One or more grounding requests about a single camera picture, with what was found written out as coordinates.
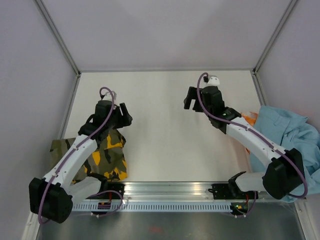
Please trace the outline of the camouflage trousers yellow green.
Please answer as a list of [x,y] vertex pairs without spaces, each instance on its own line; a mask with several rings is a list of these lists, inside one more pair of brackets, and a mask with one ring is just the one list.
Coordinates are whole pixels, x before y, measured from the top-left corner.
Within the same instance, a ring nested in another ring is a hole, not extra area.
[[[56,166],[66,154],[75,138],[56,139],[51,142],[50,168]],[[127,163],[123,148],[125,137],[117,130],[110,130],[108,136],[102,141],[99,148],[94,151],[82,164],[72,183],[78,183],[85,177],[95,177],[99,180],[118,182],[128,177]]]

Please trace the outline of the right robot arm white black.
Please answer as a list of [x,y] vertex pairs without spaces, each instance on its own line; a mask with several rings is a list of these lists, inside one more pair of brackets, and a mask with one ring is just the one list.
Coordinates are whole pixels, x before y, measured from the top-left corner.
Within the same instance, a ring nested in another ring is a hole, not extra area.
[[227,189],[230,196],[240,198],[245,192],[262,191],[280,200],[291,196],[300,185],[303,193],[295,197],[307,195],[302,154],[295,148],[283,148],[255,130],[239,112],[225,106],[217,86],[191,86],[183,103],[186,110],[205,113],[214,128],[240,142],[265,167],[262,172],[243,171],[231,177]]

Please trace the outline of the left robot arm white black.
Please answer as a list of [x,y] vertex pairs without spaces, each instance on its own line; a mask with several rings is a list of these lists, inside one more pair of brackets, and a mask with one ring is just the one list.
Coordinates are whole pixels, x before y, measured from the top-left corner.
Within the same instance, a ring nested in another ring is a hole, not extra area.
[[73,183],[81,167],[90,168],[88,159],[98,150],[112,130],[128,127],[133,118],[125,103],[114,104],[111,100],[99,100],[95,111],[78,131],[78,135],[59,162],[42,178],[29,183],[29,202],[38,222],[46,219],[63,223],[74,205],[96,196],[105,198],[109,193],[104,175],[88,172],[83,180]]

